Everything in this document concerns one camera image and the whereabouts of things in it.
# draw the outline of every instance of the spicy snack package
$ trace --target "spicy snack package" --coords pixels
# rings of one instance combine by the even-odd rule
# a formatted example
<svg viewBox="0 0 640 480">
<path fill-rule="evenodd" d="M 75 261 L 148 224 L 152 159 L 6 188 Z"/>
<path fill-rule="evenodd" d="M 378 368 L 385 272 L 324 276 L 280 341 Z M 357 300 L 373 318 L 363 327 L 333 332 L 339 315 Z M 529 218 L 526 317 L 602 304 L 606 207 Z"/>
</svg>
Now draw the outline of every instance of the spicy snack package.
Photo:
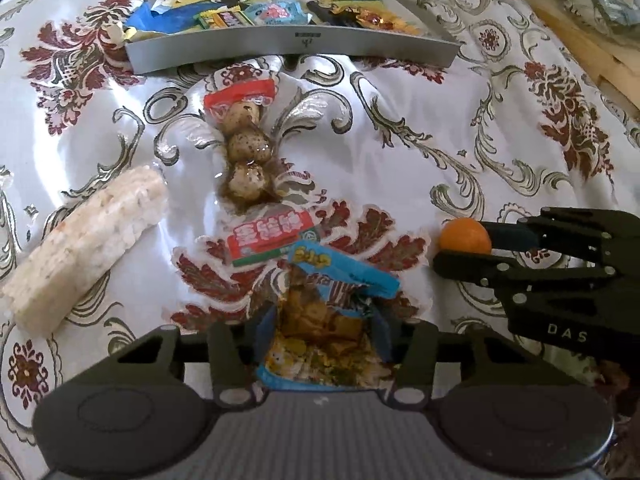
<svg viewBox="0 0 640 480">
<path fill-rule="evenodd" d="M 397 278 L 329 247 L 289 248 L 289 290 L 257 377 L 277 390 L 375 388 L 391 370 L 370 341 L 367 296 L 394 298 Z"/>
<path fill-rule="evenodd" d="M 234 267 L 278 258 L 287 254 L 296 241 L 319 241 L 323 235 L 306 209 L 272 210 L 229 231 L 226 248 Z"/>
<path fill-rule="evenodd" d="M 273 143 L 258 126 L 264 107 L 273 102 L 275 94 L 273 79 L 260 79 L 204 97 L 209 119 L 225 137 L 229 172 L 221 194 L 239 210 L 278 199 L 268 169 Z"/>
</svg>

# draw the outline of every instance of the tablecloth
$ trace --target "tablecloth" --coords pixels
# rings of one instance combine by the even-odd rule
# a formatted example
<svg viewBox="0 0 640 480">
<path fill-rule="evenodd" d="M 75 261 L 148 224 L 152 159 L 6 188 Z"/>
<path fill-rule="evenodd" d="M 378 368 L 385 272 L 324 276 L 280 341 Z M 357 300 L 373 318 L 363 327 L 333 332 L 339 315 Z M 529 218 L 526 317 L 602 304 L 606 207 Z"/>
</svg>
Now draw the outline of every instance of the tablecloth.
<svg viewBox="0 0 640 480">
<path fill-rule="evenodd" d="M 218 200 L 220 136 L 202 97 L 250 77 L 278 94 L 264 118 L 278 139 L 278 189 L 327 230 L 324 243 L 396 273 L 404 316 L 442 330 L 510 336 L 490 291 L 428 267 L 443 222 L 515 222 L 542 206 L 640 214 L 640 130 L 587 78 L 523 0 L 416 0 L 462 43 L 446 70 L 393 59 L 265 56 L 129 70 L 106 26 L 143 0 L 20 0 L 0 7 L 0 279 L 96 189 L 157 163 L 171 207 L 51 337 L 0 326 L 0 476 L 46 472 L 31 419 L 55 387 L 163 323 L 183 332 L 243 317 L 285 286 L 276 260 L 225 264 L 221 229 L 242 221 Z M 568 266 L 541 250 L 529 267 Z M 586 383 L 591 358 L 515 337 Z M 442 376 L 441 388 L 447 374 Z M 197 367 L 186 381 L 207 395 Z M 602 468 L 635 476 L 620 442 Z"/>
</svg>

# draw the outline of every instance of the plastic snack package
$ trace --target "plastic snack package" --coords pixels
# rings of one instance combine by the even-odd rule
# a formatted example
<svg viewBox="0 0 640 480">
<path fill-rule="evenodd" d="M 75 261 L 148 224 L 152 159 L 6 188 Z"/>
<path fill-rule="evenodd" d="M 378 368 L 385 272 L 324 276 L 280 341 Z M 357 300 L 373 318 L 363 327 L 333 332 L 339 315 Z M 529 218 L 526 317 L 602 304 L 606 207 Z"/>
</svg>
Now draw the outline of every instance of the plastic snack package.
<svg viewBox="0 0 640 480">
<path fill-rule="evenodd" d="M 402 32 L 403 34 L 411 34 L 412 36 L 421 36 L 424 34 L 422 30 L 410 25 L 389 10 L 369 9 L 364 6 L 345 6 L 334 7 L 332 13 L 338 17 L 348 15 L 350 20 L 355 19 L 363 28 Z"/>
<path fill-rule="evenodd" d="M 231 85 L 204 97 L 209 119 L 225 137 L 229 166 L 220 190 L 240 210 L 277 202 L 269 165 L 273 143 L 260 129 L 264 107 L 273 102 L 273 79 L 250 80 Z"/>
<path fill-rule="evenodd" d="M 301 240 L 289 248 L 289 290 L 258 378 L 284 390 L 377 387 L 391 375 L 370 341 L 372 309 L 362 298 L 393 298 L 399 281 L 332 248 Z"/>
<path fill-rule="evenodd" d="M 298 240 L 320 241 L 323 231 L 306 209 L 272 208 L 260 218 L 229 229 L 227 259 L 241 267 L 279 258 Z"/>
<path fill-rule="evenodd" d="M 202 28 L 228 28 L 246 27 L 253 23 L 245 15 L 240 7 L 229 10 L 205 10 L 195 16 L 196 21 Z"/>
<path fill-rule="evenodd" d="M 245 14 L 255 25 L 308 25 L 311 16 L 297 0 L 268 0 L 247 7 Z"/>
</svg>

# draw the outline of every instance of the blue wrapper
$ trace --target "blue wrapper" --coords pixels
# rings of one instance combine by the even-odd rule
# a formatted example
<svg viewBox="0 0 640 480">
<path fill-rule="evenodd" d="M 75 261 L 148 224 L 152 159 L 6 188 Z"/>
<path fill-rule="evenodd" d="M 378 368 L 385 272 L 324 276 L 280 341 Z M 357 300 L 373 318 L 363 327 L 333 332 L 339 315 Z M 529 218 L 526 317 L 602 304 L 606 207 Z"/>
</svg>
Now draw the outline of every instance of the blue wrapper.
<svg viewBox="0 0 640 480">
<path fill-rule="evenodd" d="M 391 375 L 388 356 L 376 352 L 385 322 L 367 296 L 394 298 L 399 280 L 307 240 L 293 244 L 288 259 L 287 299 L 261 329 L 273 339 L 257 377 L 274 390 L 379 387 Z"/>
</svg>

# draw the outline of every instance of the orange ball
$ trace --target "orange ball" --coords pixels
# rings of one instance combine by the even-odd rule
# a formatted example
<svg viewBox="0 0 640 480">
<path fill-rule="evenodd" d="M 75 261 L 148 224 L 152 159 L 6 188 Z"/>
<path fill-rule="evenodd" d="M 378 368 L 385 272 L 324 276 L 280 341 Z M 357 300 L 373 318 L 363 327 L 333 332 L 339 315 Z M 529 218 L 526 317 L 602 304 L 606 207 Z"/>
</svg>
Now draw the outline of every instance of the orange ball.
<svg viewBox="0 0 640 480">
<path fill-rule="evenodd" d="M 484 226 L 472 218 L 454 218 L 442 228 L 440 249 L 463 253 L 491 254 L 491 238 Z"/>
</svg>

